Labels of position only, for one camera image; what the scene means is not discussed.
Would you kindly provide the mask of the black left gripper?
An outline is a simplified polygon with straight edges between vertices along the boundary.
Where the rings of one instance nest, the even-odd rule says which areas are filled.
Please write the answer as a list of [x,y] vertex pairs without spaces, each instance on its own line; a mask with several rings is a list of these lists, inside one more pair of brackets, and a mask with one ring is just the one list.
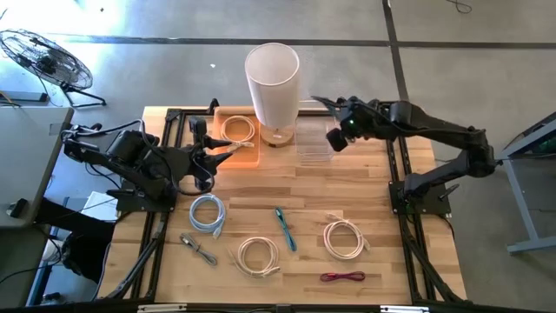
[[233,153],[209,155],[206,153],[206,149],[214,150],[226,147],[232,142],[210,137],[207,134],[207,123],[203,117],[191,117],[189,130],[194,142],[177,151],[177,164],[173,168],[173,187],[176,191],[182,191],[180,181],[185,176],[192,176],[198,191],[211,191],[213,175],[217,173],[217,167],[233,156]]

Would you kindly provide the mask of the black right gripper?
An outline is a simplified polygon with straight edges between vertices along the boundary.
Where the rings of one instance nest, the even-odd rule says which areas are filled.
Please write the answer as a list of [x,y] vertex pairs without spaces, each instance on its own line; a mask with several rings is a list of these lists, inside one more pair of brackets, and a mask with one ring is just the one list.
[[344,150],[349,143],[358,138],[387,140],[391,138],[391,129],[384,117],[370,103],[364,103],[358,97],[338,97],[335,101],[327,97],[311,96],[322,103],[337,120],[340,127],[330,130],[326,138],[336,152]]

